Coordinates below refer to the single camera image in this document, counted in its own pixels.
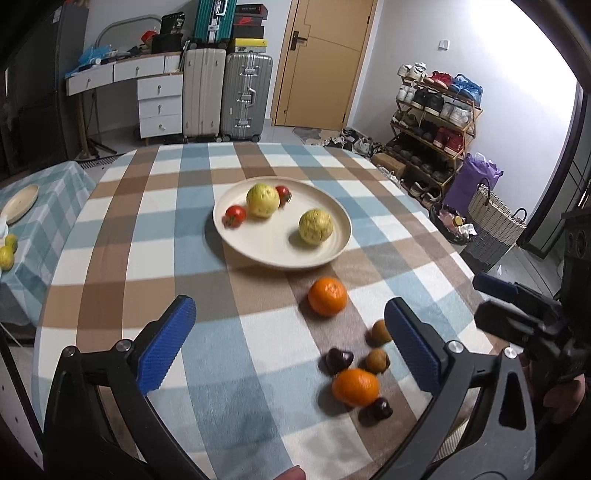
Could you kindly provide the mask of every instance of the orange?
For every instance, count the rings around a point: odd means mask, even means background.
[[[379,380],[360,368],[343,370],[333,381],[332,393],[350,407],[367,407],[379,397]]]
[[[308,291],[312,309],[323,317],[332,317],[347,305],[347,289],[336,278],[322,277]]]

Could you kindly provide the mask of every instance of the door frame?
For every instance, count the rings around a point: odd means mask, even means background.
[[[357,65],[357,72],[355,73],[355,81],[349,94],[349,103],[347,104],[347,110],[345,117],[343,118],[343,126],[347,124],[349,120],[349,114],[351,113],[351,107],[353,106],[353,99],[357,92],[357,86],[359,83],[359,76],[361,75],[361,69],[363,68],[363,62],[365,61],[365,55],[367,53],[367,46],[369,43],[369,36],[371,35],[372,28],[374,26],[375,11],[378,6],[379,0],[372,0],[371,12],[369,14],[368,28],[365,31],[365,38],[363,39],[363,47],[361,49],[361,55],[359,56],[359,64]],[[287,55],[289,54],[289,48],[291,43],[291,33],[294,28],[296,21],[296,12],[300,0],[291,0],[290,12],[287,17],[287,23],[285,25],[285,33],[283,34],[283,43],[281,45],[281,56],[279,58],[279,65],[277,66],[277,76],[275,77],[275,88],[273,90],[273,101],[271,104],[271,124],[275,126],[275,120],[277,118],[277,109],[279,107],[279,95],[281,94],[281,85],[283,84],[283,76],[285,75],[285,64],[287,62]]]

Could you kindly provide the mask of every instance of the wooden desk leg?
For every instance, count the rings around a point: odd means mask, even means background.
[[[78,116],[78,136],[80,137],[80,145],[82,146],[82,154],[80,158],[83,160],[90,157],[88,150],[88,141],[86,139],[86,124],[84,122],[84,107],[82,105],[82,94],[76,94],[76,113]]]

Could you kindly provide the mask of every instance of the blue tablecloth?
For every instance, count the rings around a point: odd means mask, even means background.
[[[39,185],[37,201],[9,227],[18,250],[14,266],[0,276],[0,320],[36,326],[61,250],[96,184],[78,163],[60,163],[0,190],[0,206],[31,184]]]

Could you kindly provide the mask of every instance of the woven basket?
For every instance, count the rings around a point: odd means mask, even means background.
[[[489,271],[503,258],[525,229],[527,218],[524,208],[511,214],[489,186],[488,179],[482,179],[468,207],[467,220],[474,224],[478,235],[468,243],[461,256],[474,273]],[[522,210],[523,219],[516,218]]]

